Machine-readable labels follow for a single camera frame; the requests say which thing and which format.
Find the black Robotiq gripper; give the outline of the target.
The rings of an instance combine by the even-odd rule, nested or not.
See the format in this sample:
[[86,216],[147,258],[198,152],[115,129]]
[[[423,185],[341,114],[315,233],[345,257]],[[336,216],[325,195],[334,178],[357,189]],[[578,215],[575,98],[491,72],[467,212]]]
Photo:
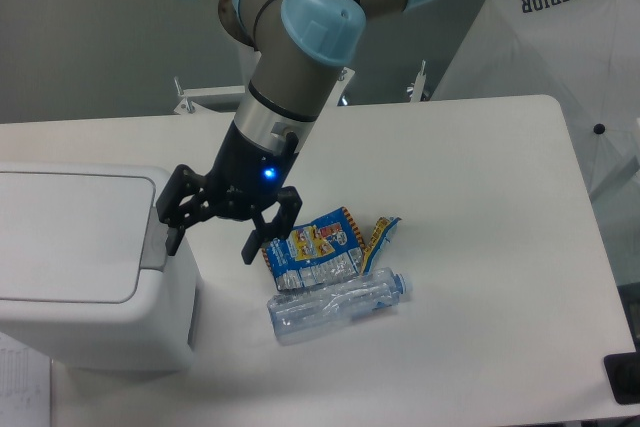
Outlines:
[[[221,144],[212,169],[200,175],[179,164],[156,201],[161,223],[169,228],[165,241],[168,256],[175,256],[186,230],[199,222],[219,217],[237,221],[251,219],[255,229],[241,255],[250,265],[259,250],[274,239],[285,240],[293,230],[302,199],[284,181],[298,157],[299,137],[288,131],[279,152],[271,152],[247,139],[234,124]],[[263,212],[279,204],[270,222]]]

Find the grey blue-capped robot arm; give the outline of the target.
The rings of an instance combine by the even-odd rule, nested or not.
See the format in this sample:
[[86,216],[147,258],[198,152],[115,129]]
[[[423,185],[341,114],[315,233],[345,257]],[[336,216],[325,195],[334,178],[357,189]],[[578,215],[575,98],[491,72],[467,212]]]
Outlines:
[[231,26],[260,58],[211,170],[176,167],[157,200],[167,253],[213,217],[254,223],[246,263],[287,237],[302,201],[286,178],[367,21],[431,1],[231,0]]

